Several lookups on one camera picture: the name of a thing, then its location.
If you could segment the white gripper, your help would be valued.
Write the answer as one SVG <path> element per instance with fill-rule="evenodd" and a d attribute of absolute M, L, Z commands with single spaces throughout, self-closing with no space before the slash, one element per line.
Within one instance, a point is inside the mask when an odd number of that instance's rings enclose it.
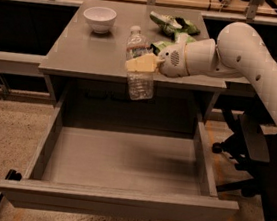
<path fill-rule="evenodd" d="M 148 53 L 135 59 L 127 60 L 125 66 L 127 71 L 149 73 L 153 73 L 159 68 L 160 73 L 165 75 L 165 77 L 183 78 L 188 73 L 185 66 L 185 48 L 186 45 L 184 43 L 175 43 L 164 48 L 159 52 L 158 56 Z"/>

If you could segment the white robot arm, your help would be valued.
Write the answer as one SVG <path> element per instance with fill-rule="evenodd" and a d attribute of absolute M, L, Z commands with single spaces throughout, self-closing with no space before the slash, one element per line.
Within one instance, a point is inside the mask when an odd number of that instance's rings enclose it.
<path fill-rule="evenodd" d="M 175 34 L 175 38 L 157 54 L 131 49 L 125 63 L 127 71 L 157 72 L 173 78 L 243 76 L 277 126 L 277 63 L 253 27 L 233 22 L 216 39 L 196 41 L 184 32 Z"/>

